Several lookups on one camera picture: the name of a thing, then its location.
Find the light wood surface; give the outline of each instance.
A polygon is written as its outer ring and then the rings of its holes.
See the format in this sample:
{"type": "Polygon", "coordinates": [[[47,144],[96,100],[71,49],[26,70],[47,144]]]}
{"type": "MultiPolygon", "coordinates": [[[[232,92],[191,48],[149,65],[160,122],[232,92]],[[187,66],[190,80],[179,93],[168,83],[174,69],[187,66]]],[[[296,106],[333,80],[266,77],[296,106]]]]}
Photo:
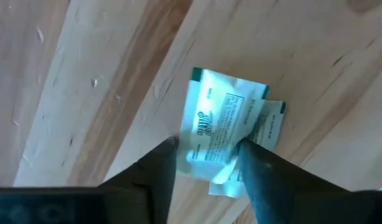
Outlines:
{"type": "MultiPolygon", "coordinates": [[[[287,102],[280,156],[350,190],[382,186],[379,0],[2,0],[0,185],[97,185],[127,168],[178,133],[192,67],[287,102]]],[[[256,223],[247,198],[207,192],[178,177],[169,223],[256,223]]]]}

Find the packet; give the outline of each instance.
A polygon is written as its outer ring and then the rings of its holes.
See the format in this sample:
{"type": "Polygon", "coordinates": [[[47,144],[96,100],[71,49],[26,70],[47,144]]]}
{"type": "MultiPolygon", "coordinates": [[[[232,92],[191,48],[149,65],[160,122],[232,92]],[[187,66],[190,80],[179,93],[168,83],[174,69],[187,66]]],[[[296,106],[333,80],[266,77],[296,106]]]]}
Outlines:
{"type": "Polygon", "coordinates": [[[179,174],[223,184],[233,172],[234,147],[254,127],[267,85],[194,68],[177,156],[179,174]]]}
{"type": "MultiPolygon", "coordinates": [[[[248,138],[256,144],[272,151],[279,137],[285,109],[285,102],[267,101],[248,138]]],[[[209,194],[233,198],[248,196],[240,171],[239,161],[237,161],[233,173],[224,184],[210,183],[209,194]]]]}

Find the wooden floor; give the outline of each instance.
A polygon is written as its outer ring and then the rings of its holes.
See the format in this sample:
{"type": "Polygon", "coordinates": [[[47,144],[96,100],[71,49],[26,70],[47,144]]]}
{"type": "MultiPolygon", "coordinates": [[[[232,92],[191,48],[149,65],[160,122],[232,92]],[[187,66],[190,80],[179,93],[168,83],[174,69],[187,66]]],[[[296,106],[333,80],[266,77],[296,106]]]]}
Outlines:
{"type": "MultiPolygon", "coordinates": [[[[192,67],[271,86],[277,153],[382,186],[381,0],[0,0],[0,186],[97,185],[178,133],[192,67]]],[[[178,177],[169,223],[256,223],[178,177]]]]}

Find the white packet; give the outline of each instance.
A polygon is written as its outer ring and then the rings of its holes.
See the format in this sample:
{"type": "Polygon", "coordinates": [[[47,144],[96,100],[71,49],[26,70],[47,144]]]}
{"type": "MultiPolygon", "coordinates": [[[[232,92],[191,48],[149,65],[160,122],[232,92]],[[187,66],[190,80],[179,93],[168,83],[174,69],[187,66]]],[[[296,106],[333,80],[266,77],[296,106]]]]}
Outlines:
{"type": "Polygon", "coordinates": [[[269,87],[194,68],[177,156],[180,174],[222,184],[236,164],[235,144],[253,129],[269,87]]]}
{"type": "MultiPolygon", "coordinates": [[[[248,136],[250,140],[272,151],[275,148],[281,130],[285,107],[285,102],[267,101],[252,133],[248,136]]],[[[239,165],[237,162],[233,173],[224,184],[210,183],[209,194],[233,198],[247,197],[248,194],[239,165]]]]}

